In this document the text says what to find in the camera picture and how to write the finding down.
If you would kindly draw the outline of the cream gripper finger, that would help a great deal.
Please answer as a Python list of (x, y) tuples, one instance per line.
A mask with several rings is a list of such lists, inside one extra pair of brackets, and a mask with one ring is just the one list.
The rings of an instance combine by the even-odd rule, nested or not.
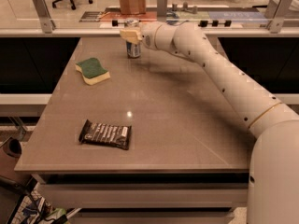
[(142, 41), (142, 34), (139, 28), (124, 28), (120, 30), (121, 38), (133, 44), (138, 44)]

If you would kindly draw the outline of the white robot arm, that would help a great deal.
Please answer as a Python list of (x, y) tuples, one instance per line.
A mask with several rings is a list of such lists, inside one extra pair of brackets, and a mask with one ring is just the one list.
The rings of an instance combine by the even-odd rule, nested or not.
[(198, 63), (256, 138), (247, 224), (299, 224), (299, 115), (219, 54), (194, 22), (144, 23), (120, 35)]

